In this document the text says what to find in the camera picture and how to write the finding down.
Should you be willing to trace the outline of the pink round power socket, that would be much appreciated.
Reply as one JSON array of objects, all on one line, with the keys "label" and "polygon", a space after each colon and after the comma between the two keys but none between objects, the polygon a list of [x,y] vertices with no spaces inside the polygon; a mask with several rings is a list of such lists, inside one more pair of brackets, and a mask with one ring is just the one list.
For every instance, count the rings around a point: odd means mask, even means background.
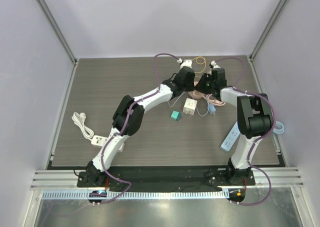
[{"label": "pink round power socket", "polygon": [[205,97],[205,95],[199,91],[193,90],[193,91],[189,91],[188,95],[192,98],[192,99],[203,99]]}]

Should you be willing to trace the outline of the white cube socket adapter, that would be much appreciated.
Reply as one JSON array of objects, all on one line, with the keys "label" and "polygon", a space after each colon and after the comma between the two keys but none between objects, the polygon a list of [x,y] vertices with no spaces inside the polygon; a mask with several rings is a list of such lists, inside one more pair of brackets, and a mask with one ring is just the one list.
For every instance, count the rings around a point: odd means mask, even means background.
[{"label": "white cube socket adapter", "polygon": [[197,100],[187,98],[183,106],[183,113],[185,113],[186,115],[194,115],[197,108],[197,103]]}]

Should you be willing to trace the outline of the blue USB charger plug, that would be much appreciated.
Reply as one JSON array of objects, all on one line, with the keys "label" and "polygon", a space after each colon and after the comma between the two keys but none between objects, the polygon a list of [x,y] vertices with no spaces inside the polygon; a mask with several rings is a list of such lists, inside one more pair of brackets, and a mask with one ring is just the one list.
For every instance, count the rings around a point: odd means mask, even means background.
[{"label": "blue USB charger plug", "polygon": [[211,116],[214,116],[216,114],[216,108],[212,103],[208,105],[207,111]]}]

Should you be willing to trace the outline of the teal plug adapter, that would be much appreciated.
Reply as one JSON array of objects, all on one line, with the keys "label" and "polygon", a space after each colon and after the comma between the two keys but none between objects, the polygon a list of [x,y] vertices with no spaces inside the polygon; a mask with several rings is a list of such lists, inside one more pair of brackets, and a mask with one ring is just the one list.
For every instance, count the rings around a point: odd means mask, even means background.
[{"label": "teal plug adapter", "polygon": [[179,111],[173,111],[170,115],[170,118],[175,120],[175,121],[179,121],[181,118],[181,113]]}]

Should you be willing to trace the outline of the light blue power strip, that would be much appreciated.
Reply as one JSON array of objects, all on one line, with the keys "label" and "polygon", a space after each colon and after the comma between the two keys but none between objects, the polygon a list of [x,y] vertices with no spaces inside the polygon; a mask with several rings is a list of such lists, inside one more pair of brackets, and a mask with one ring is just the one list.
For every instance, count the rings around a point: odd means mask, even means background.
[{"label": "light blue power strip", "polygon": [[220,148],[225,152],[229,152],[233,147],[233,145],[235,144],[236,140],[238,139],[239,135],[240,135],[240,131],[238,129],[238,125],[235,124],[231,128],[230,132],[227,134]]}]

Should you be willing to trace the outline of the white USB power strip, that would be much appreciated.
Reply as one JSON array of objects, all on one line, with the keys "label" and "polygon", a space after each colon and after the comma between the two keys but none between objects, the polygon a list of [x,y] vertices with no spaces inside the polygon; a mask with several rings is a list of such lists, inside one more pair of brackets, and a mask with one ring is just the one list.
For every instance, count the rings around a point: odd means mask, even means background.
[{"label": "white USB power strip", "polygon": [[[94,147],[102,148],[107,143],[107,140],[108,140],[107,137],[100,136],[100,135],[94,135],[91,138],[90,143]],[[115,152],[122,152],[124,149],[124,146],[125,146],[125,143],[123,142],[121,145],[117,145],[113,149],[115,150]]]}]

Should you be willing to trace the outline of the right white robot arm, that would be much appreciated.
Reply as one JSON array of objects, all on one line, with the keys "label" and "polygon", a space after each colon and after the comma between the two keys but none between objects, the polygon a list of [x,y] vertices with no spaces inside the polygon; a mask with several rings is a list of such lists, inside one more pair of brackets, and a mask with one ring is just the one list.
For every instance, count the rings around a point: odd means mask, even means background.
[{"label": "right white robot arm", "polygon": [[234,154],[228,160],[223,177],[231,185],[240,185],[243,179],[249,177],[252,158],[259,143],[273,131],[275,125],[268,96],[228,86],[223,68],[213,68],[211,73],[204,73],[195,85],[195,90],[210,94],[237,108],[240,138]]}]

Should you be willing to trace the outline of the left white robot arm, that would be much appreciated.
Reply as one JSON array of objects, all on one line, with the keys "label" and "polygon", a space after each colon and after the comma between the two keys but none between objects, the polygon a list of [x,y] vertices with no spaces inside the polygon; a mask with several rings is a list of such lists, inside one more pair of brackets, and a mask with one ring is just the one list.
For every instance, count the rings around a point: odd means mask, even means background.
[{"label": "left white robot arm", "polygon": [[95,187],[102,186],[106,182],[106,171],[113,158],[125,141],[140,129],[144,114],[183,92],[193,91],[194,78],[194,70],[183,66],[173,79],[164,80],[157,88],[136,97],[124,96],[112,117],[112,128],[107,141],[85,168],[89,182]]}]

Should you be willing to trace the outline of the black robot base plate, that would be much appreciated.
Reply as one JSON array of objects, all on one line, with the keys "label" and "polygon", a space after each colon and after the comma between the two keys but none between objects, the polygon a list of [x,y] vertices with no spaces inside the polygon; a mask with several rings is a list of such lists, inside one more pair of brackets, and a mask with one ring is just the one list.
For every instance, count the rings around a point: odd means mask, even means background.
[{"label": "black robot base plate", "polygon": [[224,165],[112,166],[107,173],[87,167],[77,180],[79,188],[127,193],[205,193],[255,184],[251,169],[233,171]]}]

